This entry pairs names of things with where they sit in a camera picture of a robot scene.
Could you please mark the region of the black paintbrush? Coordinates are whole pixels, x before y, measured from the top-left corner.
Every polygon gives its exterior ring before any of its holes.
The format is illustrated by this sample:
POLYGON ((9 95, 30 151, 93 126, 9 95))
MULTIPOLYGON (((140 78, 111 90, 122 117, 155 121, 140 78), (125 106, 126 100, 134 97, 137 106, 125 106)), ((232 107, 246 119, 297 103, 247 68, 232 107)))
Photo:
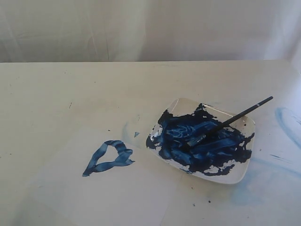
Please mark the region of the black paintbrush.
POLYGON ((184 150, 187 151, 189 148, 192 148, 192 147, 195 147, 195 146, 199 145, 203 140, 205 140, 206 138, 212 136, 217 131, 229 126, 231 123, 233 123, 233 122, 237 121, 238 119, 244 117, 245 115, 249 114, 250 112, 254 111, 255 109, 259 108, 260 106, 266 104, 267 102, 269 102, 272 99, 273 99, 273 96, 270 96, 270 97, 260 101, 259 103, 249 107, 248 109, 240 112, 239 114, 233 116, 232 118, 224 121, 223 123, 215 126, 214 128, 210 129, 206 133, 203 133, 203 134, 199 135, 198 137, 189 140, 187 143, 185 143, 183 145, 184 150))

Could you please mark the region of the white paper sheet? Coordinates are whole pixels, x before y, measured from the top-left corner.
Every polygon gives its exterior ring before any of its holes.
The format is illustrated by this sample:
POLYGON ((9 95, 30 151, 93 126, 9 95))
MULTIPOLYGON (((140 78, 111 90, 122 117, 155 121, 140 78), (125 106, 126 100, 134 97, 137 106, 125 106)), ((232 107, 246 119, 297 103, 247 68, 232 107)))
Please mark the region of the white paper sheet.
POLYGON ((12 226, 158 226, 181 173, 147 149, 127 144, 133 163, 83 176, 92 154, 110 139, 77 132, 25 184, 12 226))

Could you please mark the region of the white plate with blue paint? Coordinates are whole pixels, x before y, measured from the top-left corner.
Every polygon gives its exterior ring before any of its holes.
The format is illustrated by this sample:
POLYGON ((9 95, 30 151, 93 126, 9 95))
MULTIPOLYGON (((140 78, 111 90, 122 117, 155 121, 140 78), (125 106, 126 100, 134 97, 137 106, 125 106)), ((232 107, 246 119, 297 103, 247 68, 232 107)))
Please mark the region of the white plate with blue paint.
POLYGON ((255 123, 242 117, 191 147, 188 142, 232 118, 234 113, 178 98, 162 113, 146 147, 171 166, 221 184, 236 184, 248 168, 255 123))

